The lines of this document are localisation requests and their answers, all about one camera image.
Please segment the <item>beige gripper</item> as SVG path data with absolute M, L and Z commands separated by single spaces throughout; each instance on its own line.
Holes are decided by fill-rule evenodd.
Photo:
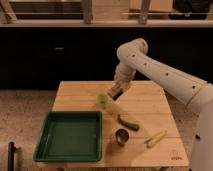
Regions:
M 131 79 L 129 77 L 116 74 L 114 81 L 115 87 L 122 91 L 127 91 L 131 87 Z

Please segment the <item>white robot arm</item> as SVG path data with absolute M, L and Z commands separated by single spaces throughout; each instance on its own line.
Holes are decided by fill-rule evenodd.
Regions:
M 148 44 L 142 38 L 120 45 L 115 84 L 126 91 L 138 71 L 198 114 L 189 169 L 213 171 L 213 84 L 158 62 L 147 52 Z

